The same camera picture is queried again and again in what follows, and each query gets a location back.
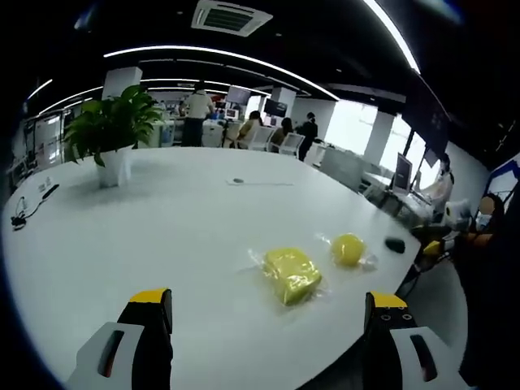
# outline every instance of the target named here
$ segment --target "potted plant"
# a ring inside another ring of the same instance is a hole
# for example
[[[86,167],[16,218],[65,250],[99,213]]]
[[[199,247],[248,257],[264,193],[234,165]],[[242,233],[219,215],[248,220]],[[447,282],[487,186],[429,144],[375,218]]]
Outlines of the potted plant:
[[[138,142],[148,145],[162,110],[140,85],[126,88],[120,97],[83,103],[81,114],[66,128],[68,155],[77,163],[92,155],[100,185],[113,187],[130,179],[129,150]]]

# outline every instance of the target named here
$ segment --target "plastic bag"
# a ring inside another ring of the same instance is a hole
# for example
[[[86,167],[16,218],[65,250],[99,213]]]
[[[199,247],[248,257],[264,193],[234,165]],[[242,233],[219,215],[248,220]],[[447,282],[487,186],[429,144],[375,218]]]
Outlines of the plastic bag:
[[[321,272],[300,249],[273,249],[264,256],[249,250],[249,256],[262,268],[284,305],[294,306],[324,295]]]
[[[377,269],[379,259],[353,233],[340,235],[333,240],[322,233],[318,233],[316,238],[329,246],[331,260],[338,267],[344,269],[361,268],[364,271],[375,271]]]

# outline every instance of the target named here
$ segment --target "yellow ball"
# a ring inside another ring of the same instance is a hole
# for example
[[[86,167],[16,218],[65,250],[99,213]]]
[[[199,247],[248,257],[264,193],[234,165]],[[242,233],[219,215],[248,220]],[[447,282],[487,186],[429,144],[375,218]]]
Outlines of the yellow ball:
[[[354,234],[344,234],[332,242],[334,261],[342,266],[354,267],[365,251],[365,244]]]

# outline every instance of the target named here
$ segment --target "face mask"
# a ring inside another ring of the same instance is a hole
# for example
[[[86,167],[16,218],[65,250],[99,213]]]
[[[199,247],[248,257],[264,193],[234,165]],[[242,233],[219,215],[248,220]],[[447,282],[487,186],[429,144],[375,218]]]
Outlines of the face mask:
[[[482,231],[489,224],[491,220],[491,215],[479,214],[477,219],[475,220],[475,226],[478,231]]]

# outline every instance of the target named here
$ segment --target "white pot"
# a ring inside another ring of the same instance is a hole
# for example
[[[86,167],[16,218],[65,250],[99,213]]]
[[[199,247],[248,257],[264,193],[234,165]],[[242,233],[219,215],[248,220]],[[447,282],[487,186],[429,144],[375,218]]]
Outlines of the white pot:
[[[101,153],[104,167],[96,164],[99,185],[102,188],[126,184],[130,180],[130,151],[132,146]]]

